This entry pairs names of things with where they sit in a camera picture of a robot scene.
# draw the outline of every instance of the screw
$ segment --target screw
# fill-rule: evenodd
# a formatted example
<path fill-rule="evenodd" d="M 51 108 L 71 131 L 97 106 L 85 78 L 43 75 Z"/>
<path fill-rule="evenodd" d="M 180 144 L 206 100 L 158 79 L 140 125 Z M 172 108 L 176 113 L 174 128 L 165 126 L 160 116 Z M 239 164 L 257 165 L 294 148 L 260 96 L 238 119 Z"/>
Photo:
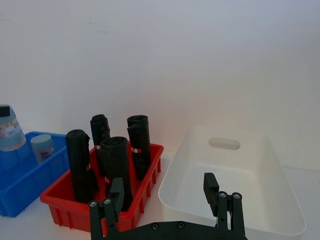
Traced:
<path fill-rule="evenodd" d="M 235 199 L 241 198 L 241 196 L 238 193 L 234 194 L 233 196 L 234 196 Z"/>
<path fill-rule="evenodd" d="M 220 197 L 225 198 L 227 195 L 224 192 L 219 193 Z"/>
<path fill-rule="evenodd" d="M 157 230 L 157 229 L 159 228 L 159 224 L 154 223 L 154 224 L 151 225 L 151 228 L 152 228 L 153 230 Z"/>
<path fill-rule="evenodd" d="M 178 228 L 183 229 L 185 227 L 185 224 L 181 221 L 178 222 Z"/>
<path fill-rule="evenodd" d="M 95 205 L 97 205 L 97 202 L 96 202 L 96 201 L 92 201 L 92 202 L 90 203 L 90 207 L 94 207 Z"/>

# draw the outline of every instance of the black garbage bag roll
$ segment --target black garbage bag roll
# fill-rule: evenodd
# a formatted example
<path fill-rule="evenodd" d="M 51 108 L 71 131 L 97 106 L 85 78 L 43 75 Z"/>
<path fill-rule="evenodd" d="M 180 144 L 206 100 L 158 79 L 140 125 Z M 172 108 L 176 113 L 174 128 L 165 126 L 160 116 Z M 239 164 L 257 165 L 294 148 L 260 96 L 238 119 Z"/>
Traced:
<path fill-rule="evenodd" d="M 131 116 L 127 119 L 127 123 L 135 176 L 142 181 L 151 164 L 148 117 Z"/>
<path fill-rule="evenodd" d="M 80 129 L 65 136 L 75 200 L 89 203 L 99 190 L 94 171 L 90 166 L 89 136 Z"/>
<path fill-rule="evenodd" d="M 130 185 L 128 140 L 123 136 L 114 136 L 101 142 L 102 170 L 105 177 L 105 196 L 108 197 L 115 178 L 123 179 L 124 200 L 122 211 L 128 211 L 133 196 Z"/>
<path fill-rule="evenodd" d="M 108 119 L 105 115 L 99 114 L 92 117 L 90 121 L 92 139 L 96 153 L 96 159 L 99 168 L 100 176 L 104 176 L 102 171 L 102 163 L 101 163 L 101 142 L 105 139 L 110 138 L 110 128 Z"/>

